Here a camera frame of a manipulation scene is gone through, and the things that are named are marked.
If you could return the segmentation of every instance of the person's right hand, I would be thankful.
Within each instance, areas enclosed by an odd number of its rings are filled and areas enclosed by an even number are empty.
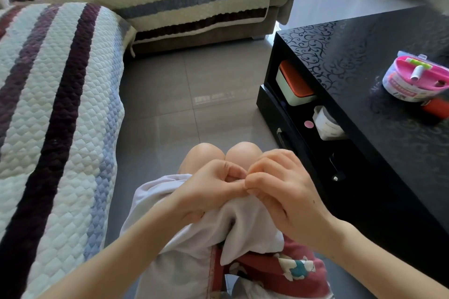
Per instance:
[[[275,149],[262,154],[249,168],[245,187],[266,206],[281,232],[331,257],[343,222],[327,210],[293,152]]]

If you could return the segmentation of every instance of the bare leg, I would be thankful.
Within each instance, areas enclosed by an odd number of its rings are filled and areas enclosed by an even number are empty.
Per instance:
[[[194,146],[182,161],[178,174],[194,174],[211,160],[224,160],[225,154],[215,145],[200,143]]]
[[[248,170],[261,154],[261,149],[254,143],[240,142],[228,150],[224,159]]]

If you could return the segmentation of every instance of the gray floor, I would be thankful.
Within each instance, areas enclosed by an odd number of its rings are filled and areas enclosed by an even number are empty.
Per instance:
[[[413,7],[415,0],[295,0],[287,25],[276,30]],[[255,100],[263,83],[273,35],[236,41],[127,64],[120,86],[125,107],[117,143],[118,173],[106,245],[128,215],[135,189],[176,173],[199,142],[224,152],[241,141],[276,148]],[[337,298],[373,298],[339,266],[325,259]],[[127,293],[132,298],[135,288]]]

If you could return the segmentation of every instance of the coffee table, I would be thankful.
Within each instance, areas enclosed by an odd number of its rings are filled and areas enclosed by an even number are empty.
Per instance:
[[[414,7],[279,31],[257,105],[330,211],[449,287],[449,121],[385,91],[400,50],[449,66],[449,17]],[[317,101],[286,103],[275,80],[284,59]],[[304,125],[318,104],[349,139],[323,141]]]

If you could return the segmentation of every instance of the black tabletop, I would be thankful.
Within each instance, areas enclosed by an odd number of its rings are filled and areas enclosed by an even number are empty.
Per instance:
[[[449,17],[414,7],[278,35],[344,112],[347,123],[340,125],[360,150],[411,189],[449,232],[449,120],[436,123],[382,86],[400,50],[449,66]]]

